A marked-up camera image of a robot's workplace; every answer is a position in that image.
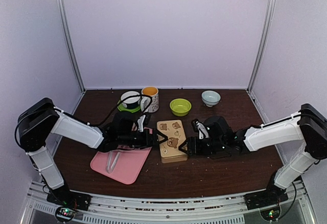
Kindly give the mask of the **bear print tin lid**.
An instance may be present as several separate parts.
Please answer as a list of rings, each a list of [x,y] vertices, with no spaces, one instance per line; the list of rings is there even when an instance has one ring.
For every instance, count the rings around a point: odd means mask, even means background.
[[[181,145],[186,139],[181,120],[158,121],[157,129],[166,134],[168,137],[168,141],[162,143],[159,147],[161,157],[186,155],[178,150],[178,146]]]

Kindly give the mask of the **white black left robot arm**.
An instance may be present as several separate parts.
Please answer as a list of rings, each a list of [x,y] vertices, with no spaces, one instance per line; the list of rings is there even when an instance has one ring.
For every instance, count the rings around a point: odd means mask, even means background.
[[[73,193],[47,147],[48,138],[67,138],[103,153],[143,150],[168,140],[159,130],[146,128],[150,117],[146,112],[135,117],[131,112],[119,111],[109,123],[91,124],[59,109],[50,98],[44,97],[18,117],[14,137],[50,193],[61,205],[68,206],[74,200]]]

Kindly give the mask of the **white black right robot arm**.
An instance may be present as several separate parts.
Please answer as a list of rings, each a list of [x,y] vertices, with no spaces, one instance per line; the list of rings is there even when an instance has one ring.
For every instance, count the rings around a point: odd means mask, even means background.
[[[192,127],[198,136],[187,138],[178,147],[189,156],[242,155],[284,142],[302,142],[289,163],[273,174],[271,186],[263,191],[262,200],[269,205],[313,164],[326,159],[326,118],[310,104],[303,104],[286,118],[236,132],[222,116],[212,116],[204,122],[194,119]]]

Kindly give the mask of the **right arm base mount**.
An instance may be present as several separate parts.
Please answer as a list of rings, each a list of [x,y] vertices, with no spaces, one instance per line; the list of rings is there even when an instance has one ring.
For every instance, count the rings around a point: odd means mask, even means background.
[[[284,192],[275,193],[267,190],[244,195],[247,209],[259,209],[261,218],[269,222],[277,221],[282,216],[281,203],[288,199]]]

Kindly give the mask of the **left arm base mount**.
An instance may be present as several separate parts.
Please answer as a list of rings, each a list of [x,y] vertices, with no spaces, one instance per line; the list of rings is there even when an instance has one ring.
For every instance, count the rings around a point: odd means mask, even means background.
[[[87,211],[90,205],[91,196],[85,193],[70,192],[68,200],[61,200],[51,192],[46,200],[59,205],[55,210],[55,218],[61,223],[72,221],[81,211]]]

